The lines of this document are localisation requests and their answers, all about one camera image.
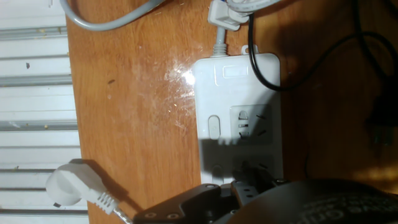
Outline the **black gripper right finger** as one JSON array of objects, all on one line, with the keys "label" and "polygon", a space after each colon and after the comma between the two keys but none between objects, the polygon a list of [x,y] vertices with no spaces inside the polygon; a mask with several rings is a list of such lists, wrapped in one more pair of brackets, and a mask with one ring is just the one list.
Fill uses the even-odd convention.
[{"label": "black gripper right finger", "polygon": [[286,180],[286,179],[272,179],[269,181],[267,189],[270,190],[270,189],[279,187],[279,186],[287,184],[287,183],[288,183],[288,180]]}]

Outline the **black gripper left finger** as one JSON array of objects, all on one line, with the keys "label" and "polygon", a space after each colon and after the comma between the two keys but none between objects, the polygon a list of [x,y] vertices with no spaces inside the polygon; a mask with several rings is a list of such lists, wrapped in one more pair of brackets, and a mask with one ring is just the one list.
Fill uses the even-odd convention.
[{"label": "black gripper left finger", "polygon": [[134,224],[227,223],[242,207],[238,192],[247,182],[201,184],[133,217]]}]

